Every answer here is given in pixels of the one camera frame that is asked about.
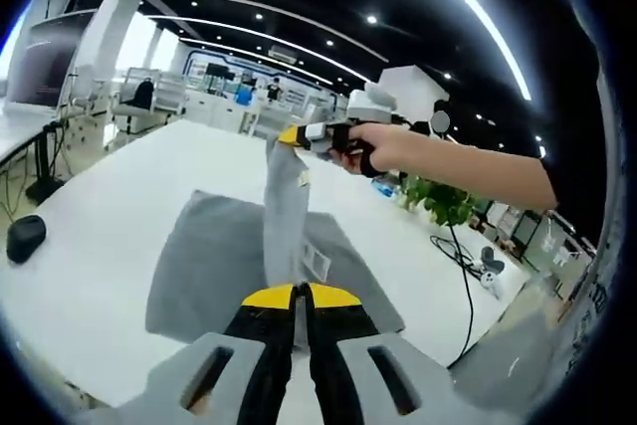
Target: human hand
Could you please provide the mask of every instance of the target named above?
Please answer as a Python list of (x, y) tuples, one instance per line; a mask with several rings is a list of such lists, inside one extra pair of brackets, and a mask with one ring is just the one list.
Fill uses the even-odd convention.
[[(378, 171), (399, 167), (399, 159), (409, 150), (409, 135), (409, 131), (400, 126), (381, 123), (365, 123), (349, 130), (349, 139), (361, 139), (374, 147), (369, 160)], [(362, 151), (341, 153), (332, 149), (329, 154), (350, 173), (361, 174)]]

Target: green plant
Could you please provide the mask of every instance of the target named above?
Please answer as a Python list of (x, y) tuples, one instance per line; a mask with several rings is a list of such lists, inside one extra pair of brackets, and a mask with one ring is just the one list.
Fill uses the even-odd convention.
[(464, 224), (476, 203), (476, 198), (462, 189), (418, 176), (407, 176), (400, 190), (405, 209), (412, 211), (422, 203), (431, 213), (431, 220), (439, 226)]

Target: light strip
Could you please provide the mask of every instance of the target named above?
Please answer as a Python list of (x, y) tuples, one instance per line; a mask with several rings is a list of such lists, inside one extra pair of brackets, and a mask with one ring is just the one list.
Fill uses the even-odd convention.
[(305, 52), (306, 54), (313, 55), (313, 56), (317, 57), (318, 59), (324, 60), (324, 61), (334, 65), (335, 67), (338, 67), (341, 70), (344, 70), (344, 71), (348, 72), (349, 74), (354, 75), (355, 77), (359, 77), (364, 82), (371, 83), (371, 80), (369, 78), (367, 78), (366, 76), (361, 75), (359, 72), (355, 72), (354, 70), (350, 69), (349, 67), (346, 67), (345, 65), (340, 64), (336, 60), (329, 59), (328, 57), (326, 57), (324, 55), (321, 55), (321, 54), (319, 54), (317, 52), (314, 52), (314, 51), (312, 51), (310, 49), (306, 49), (305, 47), (301, 47), (300, 45), (293, 44), (292, 42), (288, 42), (287, 40), (283, 40), (283, 39), (280, 39), (278, 37), (273, 37), (272, 35), (263, 34), (261, 32), (255, 31), (255, 30), (245, 29), (245, 28), (239, 27), (237, 25), (222, 24), (221, 22), (213, 22), (211, 20), (203, 20), (203, 19), (192, 19), (192, 18), (189, 18), (189, 17), (173, 17), (173, 16), (170, 16), (170, 15), (149, 15), (148, 18), (149, 19), (165, 19), (165, 20), (181, 20), (183, 22), (195, 22), (195, 23), (199, 23), (199, 24), (213, 25), (215, 27), (222, 27), (222, 28), (225, 28), (225, 29), (237, 30), (239, 32), (244, 32), (246, 34), (251, 34), (251, 35), (256, 35), (256, 36), (259, 36), (259, 37), (263, 37), (264, 39), (269, 39), (269, 40), (272, 40), (274, 42), (279, 42), (280, 44), (287, 45), (288, 47), (292, 47), (293, 49), (300, 50), (301, 52)]
[(505, 39), (503, 38), (502, 34), (496, 27), (496, 24), (494, 24), (494, 21), (491, 20), (491, 17), (489, 17), (489, 14), (487, 14), (487, 12), (485, 12), (485, 9), (482, 7), (482, 5), (480, 5), (478, 0), (464, 0), (464, 1), (469, 6), (469, 8), (473, 10), (474, 14), (476, 14), (480, 22), (482, 22), (482, 25), (485, 26), (485, 28), (487, 29), (491, 37), (496, 42), (496, 45), (498, 45), (498, 48), (502, 52), (502, 55), (505, 57), (507, 64), (509, 64), (509, 68), (511, 69), (511, 72), (514, 74), (514, 77), (516, 78), (516, 82), (518, 83), (518, 87), (520, 88), (520, 92), (522, 93), (523, 98), (527, 101), (530, 101), (531, 92), (529, 92), (529, 87), (527, 86), (527, 82), (525, 81), (525, 78), (522, 75), (520, 66), (518, 65), (518, 62), (516, 61), (514, 54), (511, 52), (511, 49), (507, 45), (507, 42), (505, 42)]
[(254, 2), (252, 0), (226, 0), (226, 1), (228, 1), (228, 2), (237, 2), (237, 3), (240, 3), (240, 4), (246, 4), (246, 5), (252, 5), (254, 7), (259, 7), (260, 9), (270, 10), (272, 12), (277, 12), (278, 14), (287, 15), (288, 17), (292, 17), (294, 19), (301, 20), (302, 22), (306, 22), (308, 24), (312, 24), (315, 27), (319, 27), (320, 29), (325, 30), (326, 32), (330, 32), (331, 34), (334, 34), (334, 35), (336, 35), (338, 37), (341, 37), (343, 40), (346, 40), (350, 44), (355, 45), (359, 49), (364, 50), (368, 54), (373, 55), (374, 57), (376, 57), (377, 59), (382, 60), (385, 63), (389, 62), (389, 60), (386, 57), (383, 57), (378, 52), (374, 52), (369, 47), (366, 47), (366, 46), (362, 45), (360, 42), (356, 42), (354, 39), (352, 39), (350, 37), (347, 37), (345, 34), (342, 34), (342, 33), (338, 32), (337, 30), (333, 29), (332, 27), (328, 27), (327, 25), (319, 23), (316, 20), (309, 19), (308, 17), (304, 17), (302, 15), (295, 14), (294, 12), (290, 12), (288, 10), (279, 9), (278, 7), (273, 7), (272, 5), (262, 4), (260, 2)]
[(285, 67), (287, 69), (294, 70), (294, 71), (297, 71), (297, 72), (299, 72), (301, 74), (307, 75), (308, 77), (312, 77), (313, 79), (320, 80), (321, 82), (323, 82), (325, 84), (334, 85), (332, 82), (330, 82), (329, 80), (324, 79), (323, 77), (319, 77), (318, 75), (311, 74), (310, 72), (306, 72), (305, 70), (300, 69), (298, 67), (295, 67), (294, 65), (286, 64), (285, 62), (279, 62), (278, 60), (271, 59), (270, 57), (266, 57), (265, 55), (255, 54), (253, 52), (248, 52), (247, 50), (241, 50), (241, 49), (237, 49), (235, 47), (230, 47), (229, 45), (221, 45), (221, 44), (213, 44), (212, 42), (204, 42), (203, 40), (186, 39), (184, 37), (180, 37), (179, 40), (181, 40), (182, 42), (191, 42), (191, 43), (194, 43), (194, 44), (209, 45), (210, 47), (215, 47), (217, 49), (230, 50), (232, 52), (237, 52), (237, 53), (243, 54), (243, 55), (249, 55), (249, 56), (255, 57), (257, 59), (267, 60), (268, 62), (272, 62), (273, 64), (280, 65), (280, 66)]

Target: computer monitor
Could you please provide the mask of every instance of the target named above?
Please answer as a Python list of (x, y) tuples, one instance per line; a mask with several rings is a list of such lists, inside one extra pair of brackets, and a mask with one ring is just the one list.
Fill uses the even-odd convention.
[(5, 109), (55, 115), (78, 45), (95, 10), (73, 12), (36, 24), (29, 30), (24, 56), (11, 76)]

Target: computer mouse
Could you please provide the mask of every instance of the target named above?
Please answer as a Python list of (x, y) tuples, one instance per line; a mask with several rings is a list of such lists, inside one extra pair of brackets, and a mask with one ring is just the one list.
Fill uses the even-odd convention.
[(32, 214), (16, 220), (7, 231), (7, 258), (24, 264), (47, 237), (44, 220)]

